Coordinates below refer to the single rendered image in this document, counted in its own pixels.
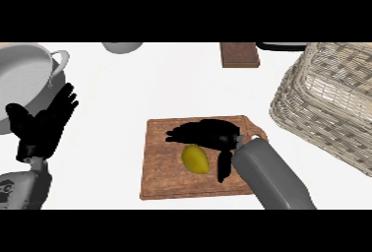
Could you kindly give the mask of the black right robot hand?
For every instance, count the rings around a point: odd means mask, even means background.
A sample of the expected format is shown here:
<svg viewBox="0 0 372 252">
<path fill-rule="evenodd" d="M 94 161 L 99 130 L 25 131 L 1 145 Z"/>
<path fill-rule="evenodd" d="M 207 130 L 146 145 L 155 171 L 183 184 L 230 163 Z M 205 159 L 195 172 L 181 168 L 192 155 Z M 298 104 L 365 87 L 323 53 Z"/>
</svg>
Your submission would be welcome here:
<svg viewBox="0 0 372 252">
<path fill-rule="evenodd" d="M 199 122 L 187 122 L 165 132 L 167 142 L 196 144 L 201 147 L 217 150 L 218 155 L 218 182 L 232 174 L 232 150 L 236 148 L 239 127 L 220 119 L 202 119 Z"/>
</svg>

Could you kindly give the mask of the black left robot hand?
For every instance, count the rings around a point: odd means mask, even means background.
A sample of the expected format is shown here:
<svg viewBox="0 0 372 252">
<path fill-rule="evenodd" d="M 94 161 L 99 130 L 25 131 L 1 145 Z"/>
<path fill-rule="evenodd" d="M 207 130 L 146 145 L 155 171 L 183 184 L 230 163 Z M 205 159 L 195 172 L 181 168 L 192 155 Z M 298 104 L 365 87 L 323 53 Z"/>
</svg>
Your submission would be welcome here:
<svg viewBox="0 0 372 252">
<path fill-rule="evenodd" d="M 47 109 L 32 115 L 18 103 L 6 105 L 10 130 L 19 137 L 16 161 L 28 158 L 49 159 L 57 147 L 63 127 L 78 105 L 74 86 L 66 83 L 60 88 Z"/>
</svg>

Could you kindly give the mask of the grey metal pot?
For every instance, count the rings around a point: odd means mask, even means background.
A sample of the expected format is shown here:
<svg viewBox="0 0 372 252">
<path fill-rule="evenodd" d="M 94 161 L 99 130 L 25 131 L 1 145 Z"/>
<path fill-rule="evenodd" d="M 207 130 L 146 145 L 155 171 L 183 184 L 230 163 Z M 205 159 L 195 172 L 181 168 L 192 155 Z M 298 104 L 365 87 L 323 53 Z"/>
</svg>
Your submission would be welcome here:
<svg viewBox="0 0 372 252">
<path fill-rule="evenodd" d="M 19 103 L 32 115 L 47 108 L 65 84 L 69 54 L 35 43 L 0 46 L 0 135 L 10 134 L 6 105 Z"/>
</svg>

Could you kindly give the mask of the pale wicker basket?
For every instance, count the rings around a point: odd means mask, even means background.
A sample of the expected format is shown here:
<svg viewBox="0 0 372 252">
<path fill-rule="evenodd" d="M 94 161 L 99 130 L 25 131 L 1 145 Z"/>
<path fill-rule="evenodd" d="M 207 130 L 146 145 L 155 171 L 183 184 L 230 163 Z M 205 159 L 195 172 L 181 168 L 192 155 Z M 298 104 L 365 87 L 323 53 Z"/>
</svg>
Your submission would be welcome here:
<svg viewBox="0 0 372 252">
<path fill-rule="evenodd" d="M 372 177 L 372 42 L 311 42 L 270 103 L 277 126 Z"/>
</svg>

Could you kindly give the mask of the yellow lemon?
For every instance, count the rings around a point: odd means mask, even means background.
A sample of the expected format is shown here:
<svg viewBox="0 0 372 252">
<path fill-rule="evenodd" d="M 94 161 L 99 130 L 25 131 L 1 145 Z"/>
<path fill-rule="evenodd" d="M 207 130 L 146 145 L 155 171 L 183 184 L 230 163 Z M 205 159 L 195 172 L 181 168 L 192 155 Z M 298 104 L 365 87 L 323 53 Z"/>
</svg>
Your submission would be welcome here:
<svg viewBox="0 0 372 252">
<path fill-rule="evenodd" d="M 183 150 L 181 160 L 192 173 L 207 174 L 210 172 L 210 161 L 199 146 L 187 146 Z"/>
</svg>

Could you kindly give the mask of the dark brown wooden block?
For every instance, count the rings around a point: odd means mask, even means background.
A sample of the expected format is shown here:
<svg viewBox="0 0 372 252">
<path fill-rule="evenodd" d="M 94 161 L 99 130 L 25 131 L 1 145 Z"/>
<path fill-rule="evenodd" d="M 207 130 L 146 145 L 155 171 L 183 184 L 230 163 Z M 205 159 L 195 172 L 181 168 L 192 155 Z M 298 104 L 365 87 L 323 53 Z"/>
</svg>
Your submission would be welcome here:
<svg viewBox="0 0 372 252">
<path fill-rule="evenodd" d="M 224 68 L 257 68 L 260 66 L 254 42 L 221 42 L 220 48 Z"/>
</svg>

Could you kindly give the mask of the black rimmed appliance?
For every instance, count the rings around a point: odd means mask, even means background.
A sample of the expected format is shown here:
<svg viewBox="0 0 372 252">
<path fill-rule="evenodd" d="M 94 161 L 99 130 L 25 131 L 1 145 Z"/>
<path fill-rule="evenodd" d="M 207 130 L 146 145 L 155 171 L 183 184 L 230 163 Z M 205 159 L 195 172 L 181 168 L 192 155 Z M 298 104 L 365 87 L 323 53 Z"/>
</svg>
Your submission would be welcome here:
<svg viewBox="0 0 372 252">
<path fill-rule="evenodd" d="M 257 47 L 273 51 L 304 51 L 307 44 L 304 42 L 257 42 Z"/>
</svg>

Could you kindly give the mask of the grey round bowl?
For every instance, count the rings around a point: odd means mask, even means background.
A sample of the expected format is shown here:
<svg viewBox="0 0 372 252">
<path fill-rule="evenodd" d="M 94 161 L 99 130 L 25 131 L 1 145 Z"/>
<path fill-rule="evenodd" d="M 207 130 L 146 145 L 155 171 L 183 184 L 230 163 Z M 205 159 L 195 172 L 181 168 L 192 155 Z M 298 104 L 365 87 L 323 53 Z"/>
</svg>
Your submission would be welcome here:
<svg viewBox="0 0 372 252">
<path fill-rule="evenodd" d="M 140 42 L 105 42 L 103 47 L 115 54 L 125 54 L 137 50 L 142 46 Z"/>
</svg>

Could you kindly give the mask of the brown wooden cutting board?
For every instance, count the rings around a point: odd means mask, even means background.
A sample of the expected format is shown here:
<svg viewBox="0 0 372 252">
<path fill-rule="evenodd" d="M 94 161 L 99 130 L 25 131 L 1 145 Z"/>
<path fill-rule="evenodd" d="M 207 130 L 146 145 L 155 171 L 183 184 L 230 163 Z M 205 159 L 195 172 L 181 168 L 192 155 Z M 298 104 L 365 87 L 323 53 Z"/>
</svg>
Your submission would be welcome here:
<svg viewBox="0 0 372 252">
<path fill-rule="evenodd" d="M 143 200 L 248 195 L 252 193 L 235 168 L 218 182 L 220 151 L 202 148 L 210 162 L 207 174 L 192 173 L 183 165 L 184 144 L 165 141 L 165 132 L 202 117 L 149 119 L 146 121 L 142 182 L 139 197 Z"/>
</svg>

